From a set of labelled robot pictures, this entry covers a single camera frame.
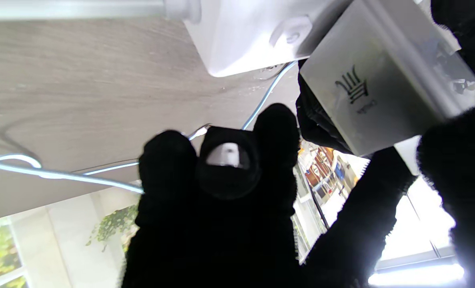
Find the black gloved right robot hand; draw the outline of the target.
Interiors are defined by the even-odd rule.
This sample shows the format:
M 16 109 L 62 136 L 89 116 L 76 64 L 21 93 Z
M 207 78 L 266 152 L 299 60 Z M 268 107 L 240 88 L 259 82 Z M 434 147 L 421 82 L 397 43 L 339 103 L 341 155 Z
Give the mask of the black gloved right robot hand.
M 399 200 L 415 180 L 396 150 L 373 155 L 337 220 L 301 265 L 291 221 L 299 149 L 294 114 L 283 104 L 270 105 L 247 138 L 262 173 L 248 195 L 232 200 L 201 189 L 195 170 L 202 155 L 178 131 L 145 144 L 139 229 L 127 251 L 123 288 L 367 286 Z M 418 162 L 455 220 L 457 260 L 466 286 L 475 288 L 475 108 L 427 131 Z

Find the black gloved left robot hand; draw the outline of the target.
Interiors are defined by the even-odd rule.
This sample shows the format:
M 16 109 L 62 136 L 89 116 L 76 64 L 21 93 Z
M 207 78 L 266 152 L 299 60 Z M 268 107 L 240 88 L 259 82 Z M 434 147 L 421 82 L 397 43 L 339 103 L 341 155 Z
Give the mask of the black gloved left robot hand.
M 433 0 L 431 17 L 440 27 L 449 30 L 460 45 L 460 57 L 475 73 L 475 0 Z M 300 95 L 296 100 L 301 136 L 307 142 L 327 146 L 341 153 L 352 154 L 349 145 L 316 99 L 301 74 L 298 75 Z

